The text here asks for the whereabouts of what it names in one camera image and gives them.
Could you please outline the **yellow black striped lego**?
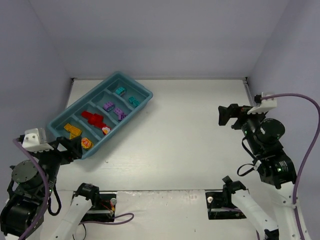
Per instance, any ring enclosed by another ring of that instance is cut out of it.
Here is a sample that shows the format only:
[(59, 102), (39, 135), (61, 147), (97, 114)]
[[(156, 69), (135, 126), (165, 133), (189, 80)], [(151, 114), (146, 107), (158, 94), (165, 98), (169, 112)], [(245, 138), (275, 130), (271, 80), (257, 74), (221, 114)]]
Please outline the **yellow black striped lego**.
[(69, 135), (69, 139), (70, 140), (72, 140), (72, 139), (74, 139), (74, 138), (76, 138), (76, 137), (79, 137), (80, 136), (80, 134), (73, 134), (73, 133), (70, 133), (70, 135)]

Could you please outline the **small orange lego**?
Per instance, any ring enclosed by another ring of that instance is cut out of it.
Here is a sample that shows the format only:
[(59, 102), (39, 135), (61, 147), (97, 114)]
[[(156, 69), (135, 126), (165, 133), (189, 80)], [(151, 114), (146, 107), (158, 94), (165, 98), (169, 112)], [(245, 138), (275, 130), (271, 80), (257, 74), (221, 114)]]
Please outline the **small orange lego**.
[(89, 140), (87, 137), (83, 137), (83, 138), (81, 139), (81, 146), (82, 146), (82, 148), (83, 148), (84, 150), (88, 151), (88, 150), (90, 150), (90, 149), (94, 146), (94, 144), (93, 144), (93, 142), (92, 142), (91, 140)]

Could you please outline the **teal yellow lego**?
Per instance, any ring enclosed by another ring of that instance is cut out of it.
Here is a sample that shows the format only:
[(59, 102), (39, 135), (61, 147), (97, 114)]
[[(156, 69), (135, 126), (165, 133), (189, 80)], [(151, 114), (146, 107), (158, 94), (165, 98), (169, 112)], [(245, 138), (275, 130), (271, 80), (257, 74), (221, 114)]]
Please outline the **teal yellow lego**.
[(82, 130), (75, 126), (71, 126), (69, 132), (74, 136), (80, 136), (82, 134)]

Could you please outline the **red boat-shaped lego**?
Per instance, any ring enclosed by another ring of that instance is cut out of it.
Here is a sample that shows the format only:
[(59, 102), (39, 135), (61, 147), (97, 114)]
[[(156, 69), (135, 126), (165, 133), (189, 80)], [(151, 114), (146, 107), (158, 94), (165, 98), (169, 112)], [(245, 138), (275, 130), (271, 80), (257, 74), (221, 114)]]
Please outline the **red boat-shaped lego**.
[(90, 113), (90, 112), (88, 112), (88, 111), (83, 111), (82, 113), (81, 113), (81, 116), (83, 117), (83, 118), (85, 118), (85, 119), (90, 119), (92, 116), (93, 116), (93, 114), (92, 113)]

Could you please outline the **red long lego brick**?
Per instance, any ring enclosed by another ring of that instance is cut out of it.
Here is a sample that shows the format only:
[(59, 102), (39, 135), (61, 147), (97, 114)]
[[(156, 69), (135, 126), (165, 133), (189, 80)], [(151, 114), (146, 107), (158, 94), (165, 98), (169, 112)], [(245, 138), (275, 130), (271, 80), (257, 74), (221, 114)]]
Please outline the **red long lego brick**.
[(102, 129), (106, 126), (103, 120), (104, 120), (104, 117), (102, 115), (94, 113), (90, 118), (89, 123), (97, 128)]

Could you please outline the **red white lego brick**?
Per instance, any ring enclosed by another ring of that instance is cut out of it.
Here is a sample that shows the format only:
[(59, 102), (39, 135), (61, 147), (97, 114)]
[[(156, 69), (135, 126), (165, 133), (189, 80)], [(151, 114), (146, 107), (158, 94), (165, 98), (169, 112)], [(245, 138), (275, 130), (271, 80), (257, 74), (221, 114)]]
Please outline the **red white lego brick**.
[(104, 135), (109, 134), (109, 132), (111, 131), (111, 129), (108, 126), (102, 127), (101, 130)]

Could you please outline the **purple oval paw lego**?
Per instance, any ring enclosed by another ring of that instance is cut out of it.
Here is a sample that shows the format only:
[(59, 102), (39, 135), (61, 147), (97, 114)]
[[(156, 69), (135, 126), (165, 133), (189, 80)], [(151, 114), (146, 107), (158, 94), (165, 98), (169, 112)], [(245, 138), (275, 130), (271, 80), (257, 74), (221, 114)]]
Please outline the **purple oval paw lego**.
[(102, 108), (106, 111), (106, 112), (110, 112), (115, 108), (115, 104), (111, 101), (106, 102)]

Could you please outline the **purple rectangular lego brick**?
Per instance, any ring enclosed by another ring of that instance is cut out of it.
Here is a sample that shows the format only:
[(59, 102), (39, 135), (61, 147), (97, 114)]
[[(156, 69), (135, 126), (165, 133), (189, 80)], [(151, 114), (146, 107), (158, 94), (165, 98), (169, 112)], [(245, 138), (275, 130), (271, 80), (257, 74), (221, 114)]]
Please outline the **purple rectangular lego brick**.
[(118, 116), (124, 114), (124, 112), (118, 107), (116, 107), (113, 112)]

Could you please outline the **teal rounded lego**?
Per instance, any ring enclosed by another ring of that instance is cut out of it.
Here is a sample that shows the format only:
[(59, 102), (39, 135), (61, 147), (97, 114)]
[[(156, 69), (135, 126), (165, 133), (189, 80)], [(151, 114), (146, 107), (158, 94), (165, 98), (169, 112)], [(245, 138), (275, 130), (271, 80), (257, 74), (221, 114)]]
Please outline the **teal rounded lego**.
[(127, 92), (127, 89), (123, 86), (120, 86), (115, 90), (115, 93), (120, 97), (122, 97), (126, 92)]

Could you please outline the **small teal cube lego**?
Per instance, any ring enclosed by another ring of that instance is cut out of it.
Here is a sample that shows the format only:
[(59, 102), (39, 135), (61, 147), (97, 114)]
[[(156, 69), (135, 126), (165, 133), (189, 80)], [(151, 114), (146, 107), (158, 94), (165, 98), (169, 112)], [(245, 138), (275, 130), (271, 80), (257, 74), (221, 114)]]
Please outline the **small teal cube lego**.
[(133, 102), (136, 101), (136, 98), (135, 98), (134, 96), (130, 96), (130, 97), (128, 98), (128, 101), (129, 101), (130, 104), (132, 104)]

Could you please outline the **red L-shaped lego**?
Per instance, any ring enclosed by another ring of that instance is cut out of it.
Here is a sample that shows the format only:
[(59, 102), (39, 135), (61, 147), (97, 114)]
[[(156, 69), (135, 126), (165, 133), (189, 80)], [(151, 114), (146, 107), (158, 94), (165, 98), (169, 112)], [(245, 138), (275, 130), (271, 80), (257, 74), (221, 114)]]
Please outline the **red L-shaped lego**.
[(96, 126), (102, 123), (103, 120), (104, 120), (104, 117), (102, 115), (94, 113), (93, 116), (90, 119), (88, 119), (88, 123)]

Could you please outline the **purple orange flower lego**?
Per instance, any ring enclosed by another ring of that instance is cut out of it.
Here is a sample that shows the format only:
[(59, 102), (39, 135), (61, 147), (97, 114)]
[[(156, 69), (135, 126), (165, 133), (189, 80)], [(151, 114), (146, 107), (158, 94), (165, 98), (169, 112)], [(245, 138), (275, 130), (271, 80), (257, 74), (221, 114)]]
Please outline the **purple orange flower lego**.
[(124, 120), (127, 117), (127, 114), (125, 113), (121, 113), (118, 115), (118, 121), (121, 122), (122, 120)]

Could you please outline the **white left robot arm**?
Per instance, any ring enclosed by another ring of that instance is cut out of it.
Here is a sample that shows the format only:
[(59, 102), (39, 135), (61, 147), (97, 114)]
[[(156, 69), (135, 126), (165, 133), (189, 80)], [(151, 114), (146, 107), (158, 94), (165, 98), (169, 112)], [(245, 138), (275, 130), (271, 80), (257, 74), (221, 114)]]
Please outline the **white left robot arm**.
[(28, 159), (12, 166), (9, 199), (0, 214), (0, 230), (5, 236), (36, 240), (45, 213), (55, 217), (62, 210), (56, 187), (58, 172), (62, 165), (82, 157), (81, 138), (58, 137), (41, 143), (38, 138), (22, 135), (13, 142)]

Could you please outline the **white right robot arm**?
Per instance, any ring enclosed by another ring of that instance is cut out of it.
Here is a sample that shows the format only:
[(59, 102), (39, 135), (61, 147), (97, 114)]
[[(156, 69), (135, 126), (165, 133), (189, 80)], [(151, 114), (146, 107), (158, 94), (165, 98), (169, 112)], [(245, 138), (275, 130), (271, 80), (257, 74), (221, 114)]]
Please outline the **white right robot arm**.
[(276, 119), (266, 118), (266, 110), (256, 112), (252, 106), (219, 106), (218, 112), (219, 126), (225, 126), (235, 118), (231, 128), (243, 132), (243, 140), (248, 142), (243, 148), (252, 157), (250, 171), (258, 172), (275, 219), (257, 204), (243, 183), (233, 181), (229, 176), (222, 179), (224, 202), (234, 205), (246, 216), (261, 240), (309, 240), (311, 237), (294, 191), (298, 175), (280, 143), (285, 133), (284, 125)]

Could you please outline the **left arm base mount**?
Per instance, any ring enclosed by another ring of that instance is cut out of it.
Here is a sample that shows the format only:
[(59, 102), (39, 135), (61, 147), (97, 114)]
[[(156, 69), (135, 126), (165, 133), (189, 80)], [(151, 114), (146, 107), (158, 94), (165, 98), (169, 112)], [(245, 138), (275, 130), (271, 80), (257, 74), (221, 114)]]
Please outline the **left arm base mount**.
[(83, 196), (91, 203), (90, 209), (84, 214), (80, 222), (106, 222), (115, 221), (115, 203), (112, 199), (117, 199), (115, 193), (101, 192), (98, 186), (82, 183), (72, 194), (75, 197)]

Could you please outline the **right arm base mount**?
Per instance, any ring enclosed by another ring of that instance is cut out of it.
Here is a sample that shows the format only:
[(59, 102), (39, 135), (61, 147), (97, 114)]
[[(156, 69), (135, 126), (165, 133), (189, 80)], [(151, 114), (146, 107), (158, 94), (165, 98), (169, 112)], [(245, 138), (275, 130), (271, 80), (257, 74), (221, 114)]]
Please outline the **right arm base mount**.
[(248, 189), (241, 181), (233, 181), (228, 175), (225, 176), (222, 181), (224, 182), (222, 189), (205, 190), (208, 219), (246, 219), (245, 214), (232, 203), (232, 195), (239, 190), (244, 190), (246, 193), (249, 193)]

